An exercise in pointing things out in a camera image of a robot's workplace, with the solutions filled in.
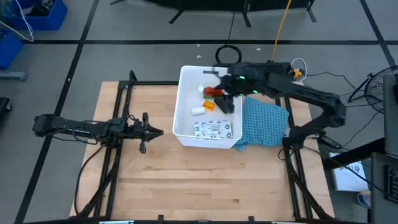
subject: gray floor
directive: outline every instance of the gray floor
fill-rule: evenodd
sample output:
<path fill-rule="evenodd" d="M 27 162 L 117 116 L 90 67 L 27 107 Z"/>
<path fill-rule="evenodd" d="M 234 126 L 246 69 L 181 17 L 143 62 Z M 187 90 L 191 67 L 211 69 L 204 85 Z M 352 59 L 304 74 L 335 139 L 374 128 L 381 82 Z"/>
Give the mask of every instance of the gray floor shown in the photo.
<path fill-rule="evenodd" d="M 64 0 L 69 12 L 59 31 L 35 31 L 39 40 L 78 40 L 93 0 Z M 89 40 L 174 40 L 226 39 L 232 18 L 230 12 L 185 12 L 170 25 L 176 13 L 154 4 L 127 0 L 109 5 L 98 4 L 87 39 Z M 386 40 L 398 40 L 396 8 L 398 2 L 367 0 L 378 27 Z M 316 0 L 313 11 L 317 23 L 301 9 L 289 11 L 281 39 L 284 40 L 377 40 L 357 0 Z M 252 28 L 244 25 L 237 14 L 232 39 L 269 39 L 276 36 L 283 10 L 250 13 Z M 62 116 L 71 119 L 93 117 L 103 81 L 125 80 L 134 70 L 139 80 L 178 80 L 183 65 L 213 65 L 214 53 L 220 45 L 85 45 L 69 89 Z M 243 60 L 264 62 L 271 57 L 272 45 L 238 45 Z M 12 223 L 23 198 L 30 175 L 39 155 L 43 139 L 32 133 L 35 115 L 53 113 L 77 45 L 25 45 L 9 70 L 24 71 L 28 79 L 0 80 L 0 96 L 9 97 L 14 109 L 0 129 L 0 220 Z M 388 46 L 398 60 L 398 46 Z M 290 62 L 302 57 L 308 72 L 330 71 L 346 75 L 358 86 L 369 72 L 388 67 L 379 45 L 278 45 L 275 61 Z M 234 54 L 222 52 L 221 59 L 233 62 Z M 308 77 L 306 84 L 320 90 L 344 94 L 353 89 L 342 79 L 328 75 Z M 361 105 L 364 100 L 350 105 Z M 320 113 L 311 107 L 312 115 Z M 345 144 L 376 112 L 369 106 L 349 108 L 347 124 L 327 129 L 327 135 Z M 372 123 L 347 145 L 351 149 L 381 137 L 383 117 Z M 83 159 L 85 145 L 53 141 L 42 175 L 27 213 L 26 222 L 66 218 L 69 214 L 75 181 Z M 356 194 L 330 194 L 338 218 L 365 222 L 366 209 L 356 202 Z"/>

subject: yellow cable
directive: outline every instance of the yellow cable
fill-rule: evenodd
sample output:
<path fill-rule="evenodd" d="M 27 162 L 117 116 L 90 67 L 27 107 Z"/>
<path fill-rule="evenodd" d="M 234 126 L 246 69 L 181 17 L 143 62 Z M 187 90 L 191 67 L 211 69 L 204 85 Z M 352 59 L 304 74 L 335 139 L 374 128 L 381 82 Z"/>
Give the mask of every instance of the yellow cable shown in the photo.
<path fill-rule="evenodd" d="M 288 1 L 287 6 L 286 6 L 286 9 L 285 9 L 285 14 L 284 14 L 284 16 L 283 16 L 283 18 L 282 18 L 282 21 L 280 22 L 279 30 L 278 30 L 278 35 L 276 36 L 276 39 L 275 39 L 274 52 L 272 53 L 271 61 L 274 61 L 274 57 L 275 57 L 275 53 L 276 53 L 276 45 L 278 44 L 279 34 L 280 34 L 280 31 L 282 30 L 282 26 L 284 25 L 285 18 L 286 18 L 286 14 L 287 14 L 287 11 L 289 10 L 290 3 L 291 3 L 291 2 L 292 2 L 292 0 L 289 0 L 289 1 Z"/>

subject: cable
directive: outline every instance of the cable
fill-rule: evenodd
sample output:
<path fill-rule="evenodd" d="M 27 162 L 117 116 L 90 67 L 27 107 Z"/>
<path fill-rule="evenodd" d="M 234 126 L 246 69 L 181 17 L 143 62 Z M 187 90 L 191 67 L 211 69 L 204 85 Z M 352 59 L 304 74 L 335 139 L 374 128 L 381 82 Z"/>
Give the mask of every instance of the cable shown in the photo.
<path fill-rule="evenodd" d="M 292 62 L 290 63 L 290 64 L 292 65 L 292 67 L 293 67 L 293 63 L 294 63 L 295 61 L 297 61 L 297 60 L 302 61 L 303 64 L 304 64 L 304 78 L 302 78 L 301 80 L 298 80 L 298 82 L 302 82 L 302 81 L 304 81 L 305 78 L 307 77 L 307 73 L 308 73 L 308 72 L 307 72 L 307 64 L 305 63 L 304 59 L 302 59 L 302 58 L 295 58 L 295 59 L 293 59 Z"/>
<path fill-rule="evenodd" d="M 282 26 L 284 25 L 286 14 L 287 14 L 287 11 L 289 10 L 289 7 L 290 7 L 290 3 L 292 3 L 292 0 L 289 0 L 287 2 L 287 6 L 286 6 L 286 9 L 285 9 L 284 16 L 282 17 L 282 21 L 280 22 L 278 34 L 276 36 L 275 43 L 274 43 L 274 51 L 272 53 L 271 61 L 274 61 L 274 57 L 275 57 L 275 53 L 276 53 L 276 45 L 278 44 L 280 31 L 282 30 Z"/>
<path fill-rule="evenodd" d="M 369 125 L 369 124 L 372 122 L 372 120 L 376 117 L 376 115 L 378 115 L 379 113 L 380 113 L 380 111 L 376 112 L 376 113 L 373 115 L 373 117 L 369 120 L 369 122 L 366 123 L 366 124 L 363 126 L 363 128 L 361 128 L 357 133 L 355 133 L 355 134 L 353 135 L 353 137 L 343 146 L 343 148 L 346 147 L 346 145 L 349 144 L 351 141 L 353 141 L 353 139 L 355 138 L 355 136 L 356 136 L 357 134 L 359 134 L 361 131 L 363 131 L 363 130 L 366 128 L 366 126 Z"/>
<path fill-rule="evenodd" d="M 325 72 L 322 72 L 322 73 L 317 73 L 317 74 L 312 74 L 312 75 L 307 74 L 307 76 L 315 77 L 315 76 L 324 75 L 324 74 L 333 75 L 335 77 L 343 77 L 354 89 L 356 89 L 356 87 L 350 81 L 348 81 L 348 79 L 345 77 L 345 75 L 336 75 L 336 74 L 331 73 L 329 71 L 325 71 Z"/>
<path fill-rule="evenodd" d="M 98 138 L 93 134 L 92 131 L 90 131 L 88 128 L 86 128 L 86 127 L 84 127 L 84 126 L 82 126 L 81 128 L 82 128 L 82 129 L 84 128 L 84 129 L 91 135 L 91 138 L 95 140 L 95 142 L 89 142 L 88 140 L 87 140 L 87 141 L 84 141 L 84 140 L 79 139 L 79 138 L 76 136 L 76 134 L 75 134 L 75 128 L 73 128 L 73 130 L 72 130 L 72 136 L 76 139 L 76 141 L 81 142 L 81 143 L 85 143 L 85 144 L 91 144 L 91 145 L 96 145 L 96 144 L 98 144 Z"/>
<path fill-rule="evenodd" d="M 234 20 L 235 20 L 235 12 L 233 12 L 233 15 L 232 15 L 232 22 L 231 22 L 231 27 L 229 28 L 228 40 L 230 40 L 230 38 L 231 38 L 232 26 L 234 26 Z"/>
<path fill-rule="evenodd" d="M 279 150 L 279 152 L 278 152 L 278 159 L 280 159 L 280 160 L 282 160 L 282 161 L 285 161 L 286 159 L 283 159 L 283 158 L 281 158 L 281 156 L 280 156 L 280 153 L 281 153 L 283 150 L 284 150 L 284 149 Z M 294 150 L 292 150 L 292 152 L 289 154 L 289 157 L 292 157 L 293 153 L 294 153 Z"/>
<path fill-rule="evenodd" d="M 92 158 L 94 158 L 95 155 L 97 155 L 97 154 L 100 152 L 100 150 L 101 150 L 102 148 L 103 148 L 103 147 L 101 146 L 97 151 L 95 151 L 95 152 L 85 161 L 85 163 L 84 163 L 84 164 L 82 165 L 82 167 L 80 168 L 79 174 L 77 175 L 77 182 L 76 182 L 76 188 L 75 188 L 75 199 L 74 199 L 74 201 L 73 201 L 73 207 L 74 207 L 74 209 L 75 209 L 76 215 L 79 214 L 79 211 L 78 211 L 78 209 L 77 209 L 77 194 L 78 194 L 78 191 L 79 191 L 79 183 L 80 183 L 81 173 L 83 172 L 83 169 L 86 167 L 88 161 L 90 161 Z"/>
<path fill-rule="evenodd" d="M 326 150 L 326 151 L 328 151 L 328 152 L 331 152 L 331 153 L 333 153 L 333 154 L 339 153 L 339 152 L 332 152 L 332 151 L 330 151 L 329 149 L 327 149 L 326 147 L 322 147 L 322 149 L 324 149 L 324 150 Z M 368 165 L 363 164 L 362 162 L 361 162 L 361 164 L 362 164 L 362 166 L 366 166 L 366 167 L 368 167 L 368 168 L 372 168 L 372 167 L 370 167 L 370 166 L 368 166 Z"/>
<path fill-rule="evenodd" d="M 320 156 L 322 156 L 321 153 L 318 152 L 317 150 L 311 149 L 311 148 L 309 148 L 309 147 L 307 147 L 307 146 L 304 146 L 304 147 L 305 147 L 306 149 L 312 150 L 312 151 L 318 153 Z M 389 195 L 387 192 L 383 191 L 383 190 L 382 190 L 381 188 L 379 188 L 378 186 L 374 185 L 374 184 L 371 183 L 370 181 L 368 181 L 368 180 L 366 180 L 365 178 L 361 177 L 359 174 L 357 174 L 357 173 L 356 173 L 355 171 L 353 171 L 351 168 L 349 168 L 349 167 L 347 167 L 347 166 L 344 166 L 343 164 L 341 164 L 341 163 L 335 161 L 335 160 L 332 159 L 332 158 L 330 158 L 330 160 L 331 160 L 332 162 L 334 162 L 335 164 L 337 164 L 337 165 L 339 165 L 339 166 L 341 166 L 341 167 L 344 167 L 344 168 L 348 169 L 348 170 L 351 171 L 353 174 L 355 174 L 357 177 L 359 177 L 361 180 L 365 181 L 365 182 L 368 183 L 369 185 L 372 185 L 374 188 L 378 189 L 380 192 L 382 192 L 382 193 L 384 193 L 384 194 L 386 194 L 386 195 Z"/>
<path fill-rule="evenodd" d="M 58 138 L 58 137 L 55 137 L 55 136 L 52 136 L 52 137 L 55 138 L 55 139 L 61 140 L 61 141 L 77 141 L 76 139 L 63 139 L 63 138 Z"/>
<path fill-rule="evenodd" d="M 233 12 L 233 15 L 232 15 L 231 28 L 229 28 L 228 40 L 231 38 L 232 26 L 234 24 L 234 20 L 235 20 L 235 12 Z M 219 58 L 219 54 L 220 54 L 221 50 L 223 50 L 225 48 L 232 49 L 232 50 L 236 51 L 236 53 L 238 53 L 238 60 L 235 63 L 242 62 L 242 51 L 241 51 L 241 49 L 239 49 L 238 47 L 233 46 L 233 45 L 224 44 L 224 46 L 219 47 L 217 49 L 217 51 L 216 51 L 216 55 L 215 56 L 216 56 L 216 62 L 218 64 L 222 63 L 220 58 Z"/>
<path fill-rule="evenodd" d="M 0 24 L 2 24 L 2 25 L 4 25 L 4 26 L 6 26 L 8 29 L 14 31 L 16 34 L 20 35 L 23 39 L 25 39 L 25 40 L 27 40 L 27 41 L 29 41 L 29 42 L 33 42 L 33 41 L 35 41 L 35 39 L 33 38 L 33 29 L 32 29 L 32 27 L 30 26 L 30 24 L 26 21 L 24 12 L 22 11 L 21 5 L 19 4 L 18 0 L 15 0 L 15 2 L 17 3 L 17 5 L 18 5 L 18 7 L 19 7 L 19 12 L 20 12 L 20 14 L 21 14 L 21 16 L 22 16 L 22 19 L 24 20 L 24 22 L 25 22 L 25 24 L 26 24 L 26 27 L 27 27 L 27 30 L 29 31 L 29 36 L 31 37 L 31 39 L 26 38 L 24 35 L 22 35 L 22 34 L 19 33 L 18 31 L 16 31 L 15 29 L 13 29 L 12 27 L 9 27 L 7 24 L 5 24 L 5 23 L 3 23 L 3 22 L 1 22 L 1 21 L 0 21 Z"/>

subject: blue container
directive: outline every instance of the blue container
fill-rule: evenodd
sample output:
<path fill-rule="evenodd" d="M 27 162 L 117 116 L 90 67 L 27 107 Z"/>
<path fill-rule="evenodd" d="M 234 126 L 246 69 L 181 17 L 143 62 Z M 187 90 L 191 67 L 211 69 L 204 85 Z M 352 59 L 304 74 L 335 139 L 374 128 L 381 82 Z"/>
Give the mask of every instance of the blue container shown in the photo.
<path fill-rule="evenodd" d="M 40 4 L 42 0 L 18 0 L 18 2 L 25 9 L 35 4 Z M 8 21 L 18 29 L 27 29 L 15 0 L 12 1 L 11 11 L 13 16 L 6 16 Z M 63 1 L 55 0 L 48 16 L 25 16 L 25 19 L 33 30 L 59 30 L 67 12 L 68 8 Z"/>
<path fill-rule="evenodd" d="M 22 43 L 14 34 L 0 29 L 0 69 L 8 68 L 21 48 Z"/>

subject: wooden table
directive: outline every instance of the wooden table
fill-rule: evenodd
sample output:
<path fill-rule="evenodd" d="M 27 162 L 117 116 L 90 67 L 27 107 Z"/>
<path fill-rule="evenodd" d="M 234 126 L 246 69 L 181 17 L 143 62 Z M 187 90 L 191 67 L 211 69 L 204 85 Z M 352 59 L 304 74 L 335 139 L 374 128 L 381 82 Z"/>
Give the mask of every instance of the wooden table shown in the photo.
<path fill-rule="evenodd" d="M 117 82 L 102 84 L 94 120 L 112 117 L 117 86 Z M 156 220 L 164 215 L 165 220 L 246 221 L 252 215 L 256 221 L 294 220 L 285 162 L 277 157 L 282 146 L 249 146 L 243 152 L 183 147 L 172 133 L 176 94 L 177 86 L 133 87 L 130 113 L 141 118 L 148 112 L 150 124 L 164 130 L 164 135 L 147 144 L 146 154 L 139 152 L 140 141 L 124 140 L 112 219 Z M 266 96 L 254 97 L 274 103 Z M 308 104 L 296 100 L 291 104 L 296 125 L 311 120 Z M 305 145 L 318 149 L 313 139 Z M 87 146 L 85 160 L 97 148 Z M 83 171 L 80 210 L 98 188 L 104 152 Z M 334 216 L 320 156 L 302 149 L 302 161 L 309 191 Z M 298 188 L 297 192 L 304 217 Z M 102 214 L 107 196 L 106 192 Z"/>

